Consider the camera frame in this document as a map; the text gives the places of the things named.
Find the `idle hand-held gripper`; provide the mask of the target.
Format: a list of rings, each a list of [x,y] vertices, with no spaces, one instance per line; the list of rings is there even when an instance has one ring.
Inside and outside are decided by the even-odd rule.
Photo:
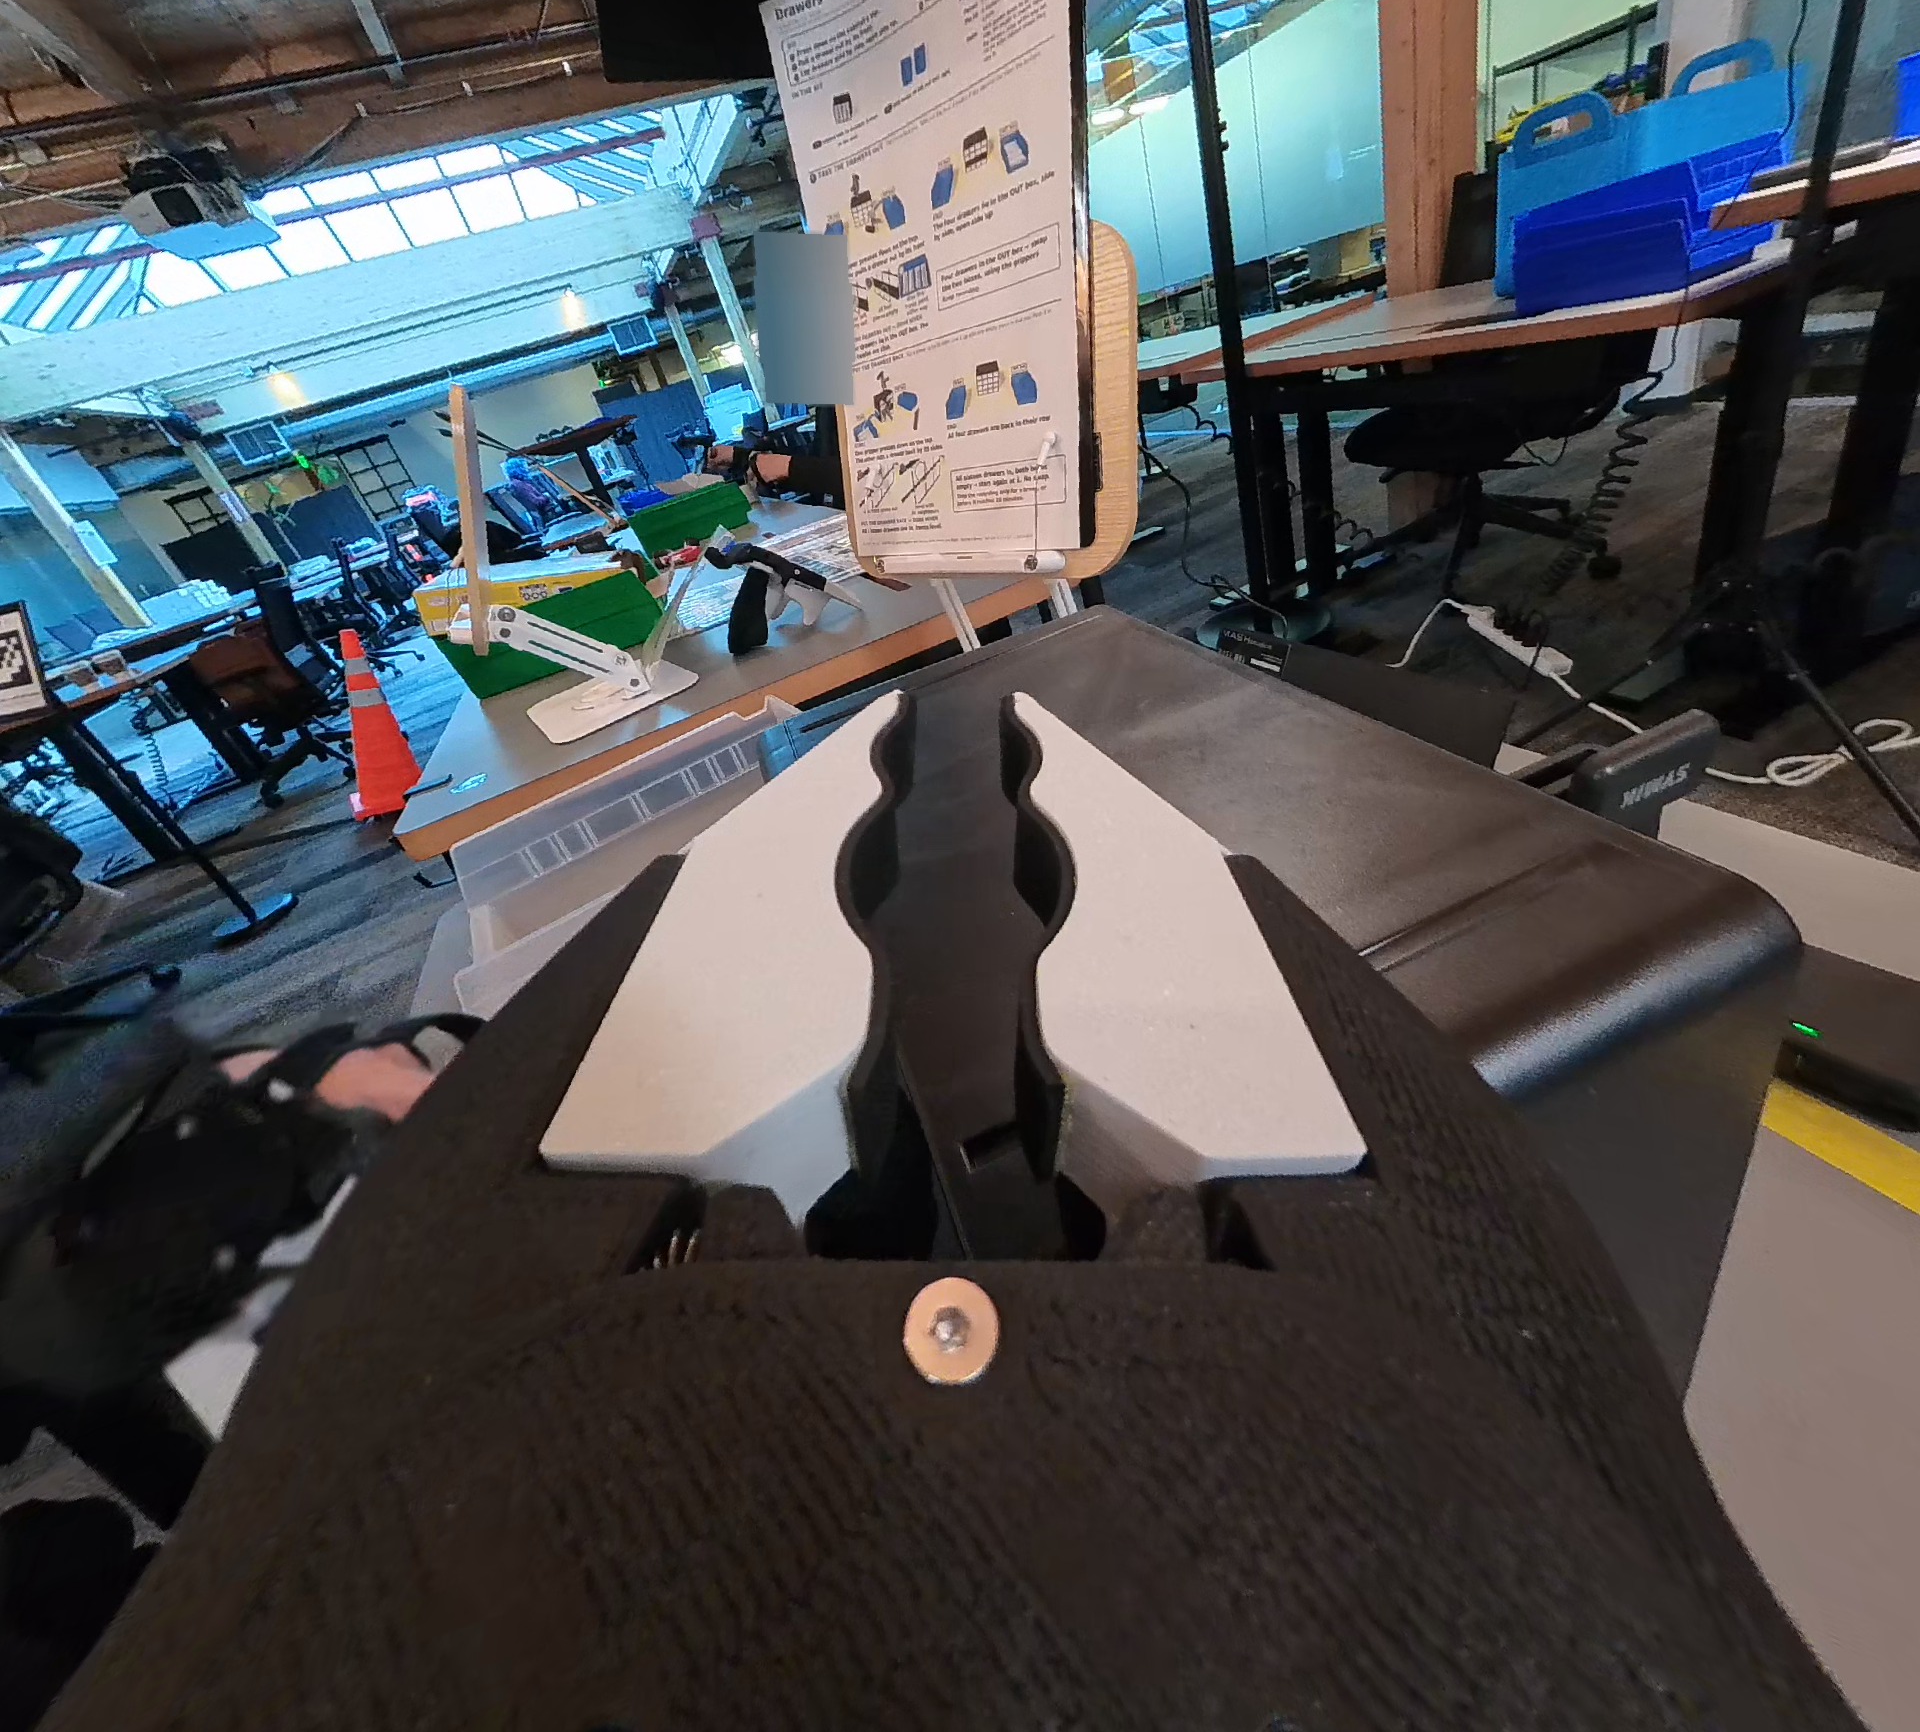
[[[706,544],[706,561],[722,574],[739,574],[731,612],[730,612],[730,655],[743,658],[768,645],[775,621],[798,605],[804,628],[822,621],[824,605],[845,605],[861,612],[861,596],[845,583],[817,574],[815,565],[794,561],[768,544],[739,542],[724,528],[715,528]]]

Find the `wooden display board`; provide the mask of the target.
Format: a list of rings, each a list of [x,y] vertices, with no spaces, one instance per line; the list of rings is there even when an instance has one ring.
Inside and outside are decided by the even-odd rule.
[[[1139,475],[1139,339],[1135,339],[1135,264],[1123,235],[1102,221],[1090,226],[1090,428],[1086,448],[1094,451],[1094,481],[1086,481],[1081,499],[1090,505],[1090,542],[1081,550],[1048,544],[1032,532],[1036,509],[1024,505],[1010,535],[939,532],[934,544],[876,555],[867,540],[850,532],[858,561],[876,580],[908,575],[1036,575],[1086,587],[1097,580],[1135,535]]]

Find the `large clear plastic bin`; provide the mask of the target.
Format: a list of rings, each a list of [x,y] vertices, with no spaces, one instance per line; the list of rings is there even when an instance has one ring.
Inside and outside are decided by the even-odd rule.
[[[761,739],[798,719],[771,696],[451,847],[462,1013],[496,1013],[653,858],[682,855],[765,782]]]

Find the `orange traffic cone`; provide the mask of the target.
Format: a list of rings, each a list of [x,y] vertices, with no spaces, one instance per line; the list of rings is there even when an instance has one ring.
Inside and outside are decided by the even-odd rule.
[[[364,650],[355,628],[339,632],[346,690],[350,690],[350,725],[351,725],[351,821],[365,824],[377,819],[393,819],[403,812],[423,767],[408,736],[401,730],[393,709],[388,705],[382,682]]]

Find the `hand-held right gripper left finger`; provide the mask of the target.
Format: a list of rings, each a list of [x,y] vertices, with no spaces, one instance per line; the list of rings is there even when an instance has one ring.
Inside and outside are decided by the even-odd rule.
[[[876,912],[913,776],[915,701],[892,690],[687,847],[542,1135],[550,1169],[743,1184],[791,1220],[881,1181],[908,1124]]]

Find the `black drawer cabinet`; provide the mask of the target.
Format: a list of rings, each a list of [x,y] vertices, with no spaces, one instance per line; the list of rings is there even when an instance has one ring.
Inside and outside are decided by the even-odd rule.
[[[915,782],[884,954],[963,1249],[1059,1249],[1014,1150],[1014,893],[997,709],[1032,694],[1261,858],[1517,1107],[1693,1380],[1802,935],[1757,883],[1376,719],[1090,612],[896,682]]]

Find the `wooden post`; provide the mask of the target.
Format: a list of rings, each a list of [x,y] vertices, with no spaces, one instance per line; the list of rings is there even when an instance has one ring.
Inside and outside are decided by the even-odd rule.
[[[1445,281],[1454,180],[1477,169],[1477,0],[1379,0],[1385,300]]]

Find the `yellow cardboard box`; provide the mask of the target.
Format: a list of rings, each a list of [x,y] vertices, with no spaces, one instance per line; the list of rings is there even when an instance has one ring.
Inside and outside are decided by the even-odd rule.
[[[593,555],[542,555],[537,561],[494,565],[483,575],[486,605],[531,609],[547,596],[588,587],[619,565],[606,565]],[[445,637],[451,624],[465,621],[470,580],[462,565],[445,565],[416,589],[416,612],[432,637]]]

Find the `person's left hand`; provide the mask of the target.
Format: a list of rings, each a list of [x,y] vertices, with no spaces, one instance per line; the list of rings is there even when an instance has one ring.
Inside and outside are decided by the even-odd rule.
[[[442,1063],[416,1039],[327,1033],[311,1099],[334,1111],[401,1122],[434,1084]]]

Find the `green plastic bin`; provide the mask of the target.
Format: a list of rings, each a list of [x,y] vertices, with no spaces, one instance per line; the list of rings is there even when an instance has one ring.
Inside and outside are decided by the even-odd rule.
[[[648,642],[653,628],[663,619],[663,596],[643,583],[643,575],[637,568],[610,568],[609,575],[547,596],[540,605],[531,605],[527,612],[540,612],[547,619],[552,619],[557,624],[567,624],[569,632],[590,635],[598,642],[610,642],[632,655],[638,655],[638,650]],[[451,624],[451,632],[445,637],[432,637],[438,645],[438,653],[445,655],[445,664],[461,673],[461,679],[480,696],[494,696],[537,679],[550,679],[552,673],[561,673],[563,666],[526,655],[517,650],[509,650],[500,642],[489,645],[489,653],[483,658],[473,655],[470,650],[470,624],[461,621]]]
[[[626,528],[648,559],[706,544],[720,528],[739,532],[751,526],[752,499],[731,481],[659,494],[655,505],[626,514]]]

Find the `stack of dark blue bins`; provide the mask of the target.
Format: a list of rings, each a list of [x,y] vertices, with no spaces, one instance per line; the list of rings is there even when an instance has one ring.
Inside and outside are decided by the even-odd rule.
[[[1616,305],[1712,281],[1748,264],[1773,226],[1712,229],[1680,165],[1520,211],[1498,293],[1517,313]]]

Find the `black charger device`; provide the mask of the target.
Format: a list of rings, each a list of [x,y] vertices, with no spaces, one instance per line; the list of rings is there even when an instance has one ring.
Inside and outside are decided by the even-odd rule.
[[[1799,1025],[1774,1059],[1781,1084],[1865,1122],[1918,1132],[1918,1033],[1909,1025]]]

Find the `white power strip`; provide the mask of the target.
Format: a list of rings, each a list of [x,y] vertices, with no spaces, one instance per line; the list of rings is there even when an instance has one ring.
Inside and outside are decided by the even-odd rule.
[[[1489,642],[1494,653],[1510,655],[1514,664],[1522,664],[1533,676],[1551,679],[1551,682],[1567,682],[1570,676],[1570,655],[1546,645],[1544,637],[1522,637],[1517,632],[1510,632],[1494,609],[1485,605],[1468,605],[1462,609],[1463,624]]]

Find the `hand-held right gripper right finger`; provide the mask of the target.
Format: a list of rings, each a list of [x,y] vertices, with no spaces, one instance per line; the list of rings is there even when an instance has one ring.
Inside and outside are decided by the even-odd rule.
[[[1044,924],[1014,1072],[1036,1173],[1135,1201],[1356,1169],[1361,1130],[1231,852],[1032,694],[997,725],[1014,887]]]

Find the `printed instruction sheet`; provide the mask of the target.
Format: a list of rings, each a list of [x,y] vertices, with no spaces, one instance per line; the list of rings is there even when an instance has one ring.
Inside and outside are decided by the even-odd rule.
[[[1090,544],[1086,0],[768,0],[804,231],[845,241],[854,552],[1068,575]]]

